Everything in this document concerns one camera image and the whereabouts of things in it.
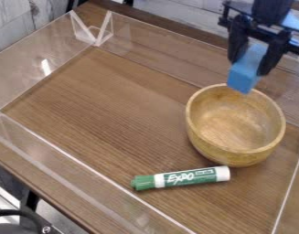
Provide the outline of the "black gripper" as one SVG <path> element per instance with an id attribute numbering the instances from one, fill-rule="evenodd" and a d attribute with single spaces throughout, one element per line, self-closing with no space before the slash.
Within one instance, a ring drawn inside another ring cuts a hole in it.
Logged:
<path id="1" fill-rule="evenodd" d="M 217 24 L 228 31 L 227 58 L 235 63 L 243 56 L 249 38 L 268 44 L 256 74 L 265 76 L 284 53 L 299 56 L 299 16 L 295 0 L 224 0 Z"/>

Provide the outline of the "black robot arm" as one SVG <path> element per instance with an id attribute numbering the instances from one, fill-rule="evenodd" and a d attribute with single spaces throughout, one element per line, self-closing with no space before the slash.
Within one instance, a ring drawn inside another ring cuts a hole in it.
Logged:
<path id="1" fill-rule="evenodd" d="M 224 0 L 217 24 L 228 31 L 227 58 L 235 63 L 248 49 L 249 38 L 267 44 L 256 74 L 264 76 L 281 56 L 299 56 L 299 19 L 292 16 L 293 0 Z"/>

